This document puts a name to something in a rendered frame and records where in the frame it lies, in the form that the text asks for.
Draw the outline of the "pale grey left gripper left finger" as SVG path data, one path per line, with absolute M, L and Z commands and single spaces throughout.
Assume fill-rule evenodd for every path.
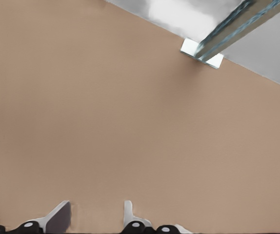
M 64 234 L 71 223 L 71 203 L 62 201 L 44 217 L 28 220 L 13 230 L 0 225 L 0 234 Z

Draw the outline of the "silver frame post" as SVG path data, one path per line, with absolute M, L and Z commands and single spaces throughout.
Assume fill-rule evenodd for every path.
M 218 69 L 223 50 L 278 13 L 280 0 L 244 0 L 201 42 L 185 38 L 180 52 Z

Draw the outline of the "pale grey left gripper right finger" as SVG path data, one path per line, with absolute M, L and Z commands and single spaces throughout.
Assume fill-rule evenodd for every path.
M 191 231 L 179 224 L 161 225 L 155 229 L 148 219 L 135 216 L 132 202 L 126 200 L 121 234 L 191 234 Z

